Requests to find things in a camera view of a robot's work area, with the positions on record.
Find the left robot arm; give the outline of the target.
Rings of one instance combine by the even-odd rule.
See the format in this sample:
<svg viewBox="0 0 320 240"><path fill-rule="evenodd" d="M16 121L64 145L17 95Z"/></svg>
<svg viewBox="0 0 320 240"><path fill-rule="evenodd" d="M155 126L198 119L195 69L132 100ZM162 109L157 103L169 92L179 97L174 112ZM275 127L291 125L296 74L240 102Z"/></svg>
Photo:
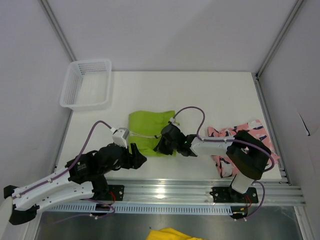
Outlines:
<svg viewBox="0 0 320 240"><path fill-rule="evenodd" d="M67 162L64 168L23 187L8 185L4 198L12 198L8 221L22 225L33 220L38 213L56 205L77 200L112 201L114 197L105 174L123 169L138 169L146 161L136 144L131 150L110 143L100 150L81 154Z"/></svg>

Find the lime green shorts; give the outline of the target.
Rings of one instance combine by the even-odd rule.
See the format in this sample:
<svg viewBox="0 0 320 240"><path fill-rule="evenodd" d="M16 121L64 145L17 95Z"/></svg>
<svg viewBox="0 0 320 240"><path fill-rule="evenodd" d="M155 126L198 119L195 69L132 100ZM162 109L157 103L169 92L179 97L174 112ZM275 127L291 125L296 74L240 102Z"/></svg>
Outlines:
<svg viewBox="0 0 320 240"><path fill-rule="evenodd" d="M165 157L165 154L154 151L160 142L161 131L168 125L176 112L152 112L138 110L128 115L128 142L136 144L139 152L145 157Z"/></svg>

